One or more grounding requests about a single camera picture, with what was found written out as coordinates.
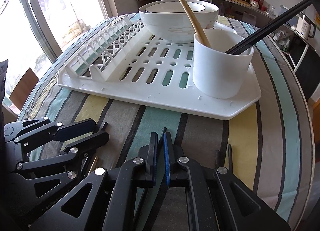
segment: wooden spatula handle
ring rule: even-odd
[[[210,43],[207,39],[207,36],[205,35],[203,29],[201,28],[201,25],[200,25],[198,19],[196,18],[195,14],[191,10],[190,6],[187,4],[187,2],[185,0],[179,0],[179,1],[182,5],[184,11],[187,13],[187,16],[188,16],[193,28],[195,29],[196,34],[198,34],[200,43],[211,48]]]

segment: electric kettle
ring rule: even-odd
[[[313,26],[313,33],[312,33],[312,35],[309,35],[311,25]],[[311,21],[311,19],[308,18],[304,13],[300,13],[300,17],[298,19],[298,24],[296,26],[296,32],[307,40],[308,38],[315,37],[316,26],[313,23],[313,21]]]

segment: white cup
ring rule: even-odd
[[[204,33],[211,48],[199,43],[198,35],[194,35],[193,83],[210,97],[233,97],[239,92],[247,74],[253,48],[240,55],[226,54],[244,38],[221,29],[204,29]]]

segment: white bowl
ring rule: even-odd
[[[201,27],[213,28],[219,16],[219,8],[201,0],[186,0]],[[195,30],[179,0],[161,0],[139,9],[141,20],[154,35],[170,43],[193,42]]]

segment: glass window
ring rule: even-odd
[[[20,0],[9,0],[0,14],[0,28],[0,61],[9,59],[4,103],[19,114],[9,99],[11,92],[29,67],[40,79],[52,63],[33,35]]]
[[[38,0],[62,51],[104,17],[98,0]]]

